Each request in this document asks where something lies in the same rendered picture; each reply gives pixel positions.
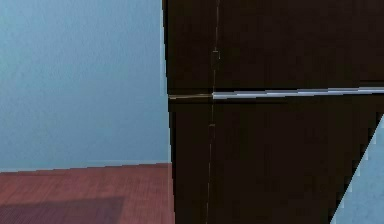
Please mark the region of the dark brown wooden cupboard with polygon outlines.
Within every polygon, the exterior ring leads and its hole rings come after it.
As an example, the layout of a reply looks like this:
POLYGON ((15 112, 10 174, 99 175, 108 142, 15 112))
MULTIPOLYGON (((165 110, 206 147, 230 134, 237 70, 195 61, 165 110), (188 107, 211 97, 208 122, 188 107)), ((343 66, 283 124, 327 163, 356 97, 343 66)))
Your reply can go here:
POLYGON ((330 224, 384 121, 384 0, 162 0, 174 224, 330 224))

